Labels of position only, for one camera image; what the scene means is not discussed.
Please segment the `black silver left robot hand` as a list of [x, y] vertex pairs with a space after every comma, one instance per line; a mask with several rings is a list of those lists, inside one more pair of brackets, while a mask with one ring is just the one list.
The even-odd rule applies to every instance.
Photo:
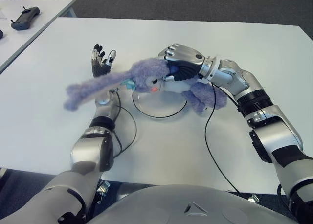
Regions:
[[91, 54], [91, 68], [94, 77], [99, 77], [110, 73], [113, 62], [116, 58], [116, 51], [112, 50], [105, 58], [103, 47], [96, 44]]

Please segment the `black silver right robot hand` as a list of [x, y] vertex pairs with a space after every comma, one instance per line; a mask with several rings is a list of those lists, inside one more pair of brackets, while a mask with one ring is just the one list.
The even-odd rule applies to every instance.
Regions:
[[201, 74], [208, 58], [197, 50], [181, 44], [172, 44], [158, 54], [170, 70], [165, 81], [185, 81]]

